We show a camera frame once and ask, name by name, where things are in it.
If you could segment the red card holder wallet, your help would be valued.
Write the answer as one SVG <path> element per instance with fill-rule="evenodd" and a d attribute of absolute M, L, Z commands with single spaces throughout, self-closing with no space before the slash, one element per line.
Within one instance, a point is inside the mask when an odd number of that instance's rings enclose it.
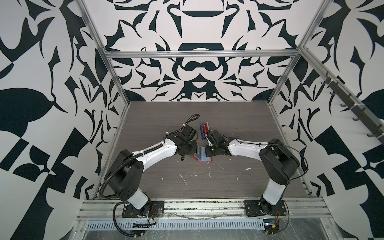
<path fill-rule="evenodd" d="M 205 148 L 202 146 L 197 147 L 197 151 L 193 154 L 193 158 L 201 163 L 211 163 L 213 161 L 212 157 L 207 157 Z"/>

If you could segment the blue card stand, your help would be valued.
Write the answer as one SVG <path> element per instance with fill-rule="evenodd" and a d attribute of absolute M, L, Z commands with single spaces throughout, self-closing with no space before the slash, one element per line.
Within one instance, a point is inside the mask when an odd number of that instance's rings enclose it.
<path fill-rule="evenodd" d="M 205 140 L 207 138 L 207 132 L 210 130 L 209 123 L 205 122 L 200 125 L 200 130 L 202 134 L 202 139 Z"/>

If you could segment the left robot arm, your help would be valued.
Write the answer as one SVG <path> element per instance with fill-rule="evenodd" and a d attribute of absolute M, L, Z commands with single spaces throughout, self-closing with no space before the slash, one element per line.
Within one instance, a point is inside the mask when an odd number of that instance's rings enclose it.
<path fill-rule="evenodd" d="M 197 134 L 195 129 L 185 125 L 179 132 L 167 134 L 161 142 L 149 148 L 133 153 L 121 151 L 105 175 L 99 188 L 99 198 L 118 198 L 143 215 L 151 204 L 150 198 L 140 188 L 143 173 L 174 155 L 184 158 L 195 154 L 198 150 L 194 139 Z"/>

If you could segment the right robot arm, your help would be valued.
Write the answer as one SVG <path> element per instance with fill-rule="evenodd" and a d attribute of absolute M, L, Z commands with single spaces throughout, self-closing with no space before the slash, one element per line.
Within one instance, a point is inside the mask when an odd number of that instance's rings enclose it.
<path fill-rule="evenodd" d="M 300 165 L 291 149 L 278 139 L 268 142 L 247 142 L 238 138 L 227 138 L 218 131 L 208 131 L 206 138 L 209 141 L 205 146 L 207 157 L 241 156 L 263 163 L 270 179 L 261 201 L 270 206 L 275 206 L 281 200 Z"/>

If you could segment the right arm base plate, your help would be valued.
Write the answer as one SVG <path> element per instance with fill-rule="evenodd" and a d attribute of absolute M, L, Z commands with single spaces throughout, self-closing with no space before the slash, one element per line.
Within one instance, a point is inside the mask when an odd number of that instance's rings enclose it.
<path fill-rule="evenodd" d="M 287 213 L 283 199 L 280 199 L 276 205 L 271 205 L 266 200 L 244 200 L 244 205 L 248 217 L 285 216 Z"/>

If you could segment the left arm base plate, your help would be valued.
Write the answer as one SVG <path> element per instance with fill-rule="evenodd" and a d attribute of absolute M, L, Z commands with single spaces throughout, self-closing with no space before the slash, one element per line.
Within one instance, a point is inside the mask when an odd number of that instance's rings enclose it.
<path fill-rule="evenodd" d="M 161 217 L 164 212 L 164 201 L 151 201 L 149 200 L 141 209 L 136 209 L 133 205 L 125 202 L 122 217 L 123 218 L 138 218 L 149 217 L 157 218 Z"/>

